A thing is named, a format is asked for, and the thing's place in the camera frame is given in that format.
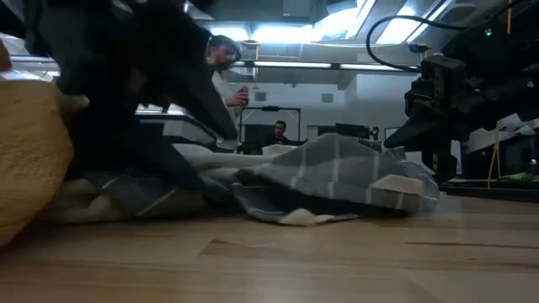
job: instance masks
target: ceiling light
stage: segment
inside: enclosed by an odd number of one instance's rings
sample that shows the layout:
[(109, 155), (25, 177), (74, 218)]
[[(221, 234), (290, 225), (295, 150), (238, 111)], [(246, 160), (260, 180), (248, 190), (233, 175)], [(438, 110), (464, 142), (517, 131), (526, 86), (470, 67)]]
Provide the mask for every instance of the ceiling light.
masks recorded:
[(224, 35), (234, 41), (249, 40), (247, 30), (243, 27), (211, 27), (210, 32), (212, 35)]
[(351, 71), (383, 71), (383, 72), (402, 72), (397, 68), (376, 65), (376, 64), (341, 64), (340, 69), (351, 70)]
[[(434, 21), (436, 20), (436, 18), (438, 18), (438, 16), (440, 16), (442, 13), (444, 13), (444, 11), (446, 10), (446, 8), (449, 7), (449, 5), (452, 3), (452, 1), (450, 0), (446, 0), (444, 3), (442, 3), (440, 5), (440, 7), (438, 9), (436, 9), (429, 17), (428, 17), (428, 20), (429, 21)], [(410, 35), (407, 39), (406, 39), (406, 42), (412, 42), (414, 41), (417, 37), (419, 37), (419, 35), (421, 35), (421, 33), (423, 33), (427, 27), (429, 25), (427, 24), (421, 24), (421, 26), (419, 26), (418, 29), (416, 29), (414, 31), (414, 33), (412, 35)]]
[[(403, 7), (397, 13), (398, 16), (415, 16), (415, 11), (409, 7)], [(394, 19), (386, 27), (377, 44), (399, 44), (406, 40), (417, 29), (419, 22), (408, 19)]]
[(369, 16), (372, 7), (374, 7), (374, 3), (376, 3), (376, 0), (357, 0), (357, 7), (361, 10), (355, 18), (355, 22), (353, 22), (348, 29), (348, 32), (346, 33), (346, 39), (353, 38), (357, 35), (357, 33), (361, 29), (361, 26)]
[(359, 12), (359, 8), (350, 8), (330, 14), (315, 24), (310, 41), (343, 39), (355, 22)]
[(312, 25), (303, 26), (262, 26), (253, 34), (253, 40), (260, 43), (307, 43)]
[(307, 62), (276, 62), (276, 61), (255, 61), (255, 66), (266, 67), (306, 67), (306, 68), (330, 68), (330, 63), (307, 63)]

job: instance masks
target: gray blanket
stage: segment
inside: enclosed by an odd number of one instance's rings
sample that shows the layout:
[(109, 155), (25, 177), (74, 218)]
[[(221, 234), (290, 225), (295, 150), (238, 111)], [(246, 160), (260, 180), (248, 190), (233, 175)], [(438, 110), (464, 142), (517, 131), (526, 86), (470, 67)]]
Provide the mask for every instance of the gray blanket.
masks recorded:
[[(48, 221), (193, 215), (208, 201), (213, 207), (230, 200), (259, 220), (299, 226), (434, 209), (439, 196), (434, 180), (399, 155), (403, 153), (382, 151), (380, 143), (334, 134), (276, 157), (189, 152), (184, 156), (204, 179), (205, 193), (185, 192), (134, 170), (86, 172), (81, 179), (91, 186), (81, 190), (75, 182), (62, 187)], [(76, 192), (83, 200), (73, 198)], [(75, 210), (67, 211), (74, 205)]]
[(373, 211), (416, 214), (432, 210), (440, 194), (420, 165), (335, 134), (241, 169), (236, 177), (234, 196), (250, 215), (285, 224), (298, 216), (298, 225), (311, 225)]

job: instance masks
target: machine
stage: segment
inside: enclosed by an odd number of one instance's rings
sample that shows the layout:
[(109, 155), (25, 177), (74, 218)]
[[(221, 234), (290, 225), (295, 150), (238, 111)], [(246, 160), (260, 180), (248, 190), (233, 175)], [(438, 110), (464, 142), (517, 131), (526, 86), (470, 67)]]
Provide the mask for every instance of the machine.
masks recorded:
[[(513, 32), (499, 17), (516, 5), (529, 5), (519, 18), (510, 20)], [(460, 28), (411, 16), (394, 16), (380, 21), (414, 19), (461, 33), (443, 49), (443, 56), (421, 62), (421, 76), (405, 94), (408, 121), (384, 142), (385, 147), (404, 146), (423, 152), (423, 162), (438, 182), (453, 178), (456, 159), (451, 140), (467, 141), (479, 128), (493, 130), (497, 121), (518, 113), (523, 121), (539, 118), (539, 31), (532, 20), (539, 12), (535, 1), (514, 1), (491, 19)], [(408, 68), (388, 64), (396, 68)]]

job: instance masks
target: wall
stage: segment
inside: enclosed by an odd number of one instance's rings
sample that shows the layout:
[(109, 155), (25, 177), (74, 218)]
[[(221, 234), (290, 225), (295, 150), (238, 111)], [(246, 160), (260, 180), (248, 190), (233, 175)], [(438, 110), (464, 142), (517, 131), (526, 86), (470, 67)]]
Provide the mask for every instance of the wall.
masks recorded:
[[(231, 84), (236, 92), (243, 83)], [(249, 106), (280, 106), (302, 109), (302, 123), (300, 125), (300, 140), (306, 140), (308, 126), (335, 125), (342, 120), (344, 109), (344, 92), (333, 84), (297, 84), (292, 87), (288, 84), (258, 83), (259, 90), (253, 90), (253, 84), (247, 84), (250, 90)], [(266, 92), (266, 101), (254, 101), (254, 92)], [(322, 103), (322, 93), (332, 93), (334, 102)], [(287, 123), (286, 137), (297, 140), (298, 115), (296, 111), (280, 111), (276, 113), (259, 110), (244, 110), (243, 123), (245, 125), (273, 125), (277, 120)]]
[(344, 91), (345, 123), (386, 128), (401, 126), (404, 94), (417, 77), (410, 75), (357, 75)]

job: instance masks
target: man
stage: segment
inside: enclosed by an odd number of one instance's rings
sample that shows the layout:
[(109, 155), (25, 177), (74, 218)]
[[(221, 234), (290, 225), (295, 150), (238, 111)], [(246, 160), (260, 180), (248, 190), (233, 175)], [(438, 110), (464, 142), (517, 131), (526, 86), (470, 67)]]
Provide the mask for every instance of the man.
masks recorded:
[(288, 138), (285, 137), (285, 132), (286, 132), (286, 122), (281, 121), (281, 120), (275, 122), (273, 135), (266, 139), (266, 141), (264, 142), (264, 146), (271, 146), (274, 144), (289, 145), (290, 140), (288, 140)]
[(233, 62), (239, 59), (240, 50), (230, 38), (218, 35), (211, 37), (208, 42), (208, 63), (213, 68), (211, 80), (221, 95), (223, 103), (228, 107), (232, 120), (236, 122), (242, 109), (248, 105), (249, 92), (247, 87), (233, 93), (228, 82), (222, 77), (222, 72), (227, 70)]

